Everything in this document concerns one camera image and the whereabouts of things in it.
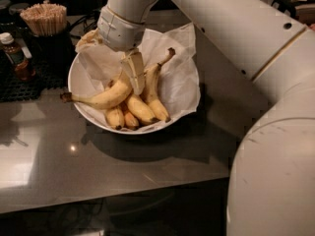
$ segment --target countertop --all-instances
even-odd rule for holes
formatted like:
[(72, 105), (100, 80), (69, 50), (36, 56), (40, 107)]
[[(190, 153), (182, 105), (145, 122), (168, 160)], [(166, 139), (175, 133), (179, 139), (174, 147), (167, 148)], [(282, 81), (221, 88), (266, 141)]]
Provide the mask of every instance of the countertop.
[[(179, 11), (148, 17), (159, 31), (187, 23)], [(196, 37), (198, 111), (156, 133), (104, 131), (61, 102), (66, 88), (0, 103), (0, 213), (228, 177), (268, 102), (197, 29)]]

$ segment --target white paper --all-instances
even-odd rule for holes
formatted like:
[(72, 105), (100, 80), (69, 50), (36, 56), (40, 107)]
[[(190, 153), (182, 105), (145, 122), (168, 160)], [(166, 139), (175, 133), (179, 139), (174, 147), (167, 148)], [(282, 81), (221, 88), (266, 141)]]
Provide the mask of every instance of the white paper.
[[(83, 103), (75, 103), (77, 109), (97, 126), (120, 134), (146, 134), (163, 129), (179, 118), (195, 112), (200, 100), (199, 76), (193, 61), (196, 53), (193, 24), (160, 33), (147, 29), (139, 50), (145, 67), (162, 60), (168, 48), (175, 49), (175, 56), (164, 64), (158, 81), (158, 93), (168, 110), (171, 121), (157, 122), (137, 131), (111, 129), (103, 114)], [(122, 52), (114, 52), (105, 45), (85, 48), (74, 60), (69, 74), (69, 91), (91, 96), (101, 92), (111, 78), (121, 70)]]

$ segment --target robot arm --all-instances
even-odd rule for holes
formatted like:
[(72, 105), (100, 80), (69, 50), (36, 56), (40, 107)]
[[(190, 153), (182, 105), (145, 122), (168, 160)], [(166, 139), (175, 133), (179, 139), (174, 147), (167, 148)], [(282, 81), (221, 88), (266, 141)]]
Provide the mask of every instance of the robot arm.
[[(141, 42), (157, 0), (109, 0), (98, 27), (114, 50)], [(227, 235), (313, 235), (315, 33), (260, 0), (172, 0), (274, 104), (245, 136), (229, 183)]]

